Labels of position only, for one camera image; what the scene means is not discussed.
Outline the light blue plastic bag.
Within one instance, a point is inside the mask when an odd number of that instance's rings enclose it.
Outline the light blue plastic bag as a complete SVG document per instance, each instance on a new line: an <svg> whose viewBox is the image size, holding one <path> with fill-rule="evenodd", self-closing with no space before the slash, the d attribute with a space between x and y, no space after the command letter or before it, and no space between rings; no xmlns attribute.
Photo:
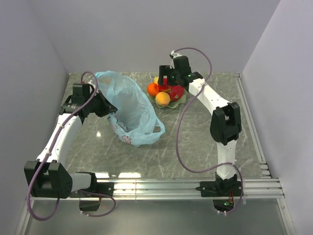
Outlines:
<svg viewBox="0 0 313 235"><path fill-rule="evenodd" d="M119 139L135 147L157 142L165 126L139 85L114 71L96 72L95 76L98 90L117 108L108 121Z"/></svg>

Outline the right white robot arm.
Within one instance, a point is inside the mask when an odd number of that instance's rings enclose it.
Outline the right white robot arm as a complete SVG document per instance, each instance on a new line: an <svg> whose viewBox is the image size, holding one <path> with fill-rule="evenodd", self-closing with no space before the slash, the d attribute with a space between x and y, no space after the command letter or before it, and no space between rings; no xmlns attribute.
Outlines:
<svg viewBox="0 0 313 235"><path fill-rule="evenodd" d="M191 70L187 56L172 51L170 65L159 66L158 84L167 80L171 87L181 86L198 99L211 114L210 134L217 145L218 164L215 181L201 183L197 188L202 196L226 197L241 189L239 173L235 168L235 150L242 131L240 106L222 98L198 72Z"/></svg>

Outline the red fake apple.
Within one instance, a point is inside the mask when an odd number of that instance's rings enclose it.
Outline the red fake apple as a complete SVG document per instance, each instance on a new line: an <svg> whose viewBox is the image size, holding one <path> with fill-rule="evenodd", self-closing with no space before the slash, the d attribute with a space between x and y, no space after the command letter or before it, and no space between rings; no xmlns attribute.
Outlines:
<svg viewBox="0 0 313 235"><path fill-rule="evenodd" d="M175 83L173 83L173 81L171 79L163 78L163 86L172 87L174 85L175 85Z"/></svg>

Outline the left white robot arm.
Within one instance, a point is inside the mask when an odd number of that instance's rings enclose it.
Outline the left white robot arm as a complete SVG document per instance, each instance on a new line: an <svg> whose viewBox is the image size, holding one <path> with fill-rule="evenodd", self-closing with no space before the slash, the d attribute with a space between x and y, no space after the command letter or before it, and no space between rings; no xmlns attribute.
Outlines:
<svg viewBox="0 0 313 235"><path fill-rule="evenodd" d="M105 117L117 108L108 102L102 92L88 83L75 83L72 94L59 110L56 127L41 154L26 162L24 173L28 196L66 199L76 191L93 197L98 192L95 173L70 174L64 165L69 149L89 114Z"/></svg>

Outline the orange fake tangerine front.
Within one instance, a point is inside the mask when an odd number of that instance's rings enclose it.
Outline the orange fake tangerine front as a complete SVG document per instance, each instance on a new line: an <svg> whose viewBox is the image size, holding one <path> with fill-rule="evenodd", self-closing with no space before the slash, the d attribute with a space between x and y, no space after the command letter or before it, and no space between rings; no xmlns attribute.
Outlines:
<svg viewBox="0 0 313 235"><path fill-rule="evenodd" d="M151 83L147 86L147 92L150 96L155 97L159 93L159 86L157 83Z"/></svg>

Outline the yellow-orange fake peach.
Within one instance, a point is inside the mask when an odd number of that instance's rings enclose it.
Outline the yellow-orange fake peach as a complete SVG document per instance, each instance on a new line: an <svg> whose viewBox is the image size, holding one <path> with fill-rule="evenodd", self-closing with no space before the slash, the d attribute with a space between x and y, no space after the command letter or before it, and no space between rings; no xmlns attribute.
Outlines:
<svg viewBox="0 0 313 235"><path fill-rule="evenodd" d="M155 96L155 101L157 105L160 106L167 106L171 99L168 93L166 92L159 92L156 96Z"/></svg>

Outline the red fake dragon fruit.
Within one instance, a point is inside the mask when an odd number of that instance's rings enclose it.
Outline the red fake dragon fruit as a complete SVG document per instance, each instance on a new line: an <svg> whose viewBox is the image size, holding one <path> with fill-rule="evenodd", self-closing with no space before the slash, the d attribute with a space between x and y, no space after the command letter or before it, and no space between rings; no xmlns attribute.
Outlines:
<svg viewBox="0 0 313 235"><path fill-rule="evenodd" d="M166 91L171 101L179 100L184 94L184 88L181 86L172 86L168 91Z"/></svg>

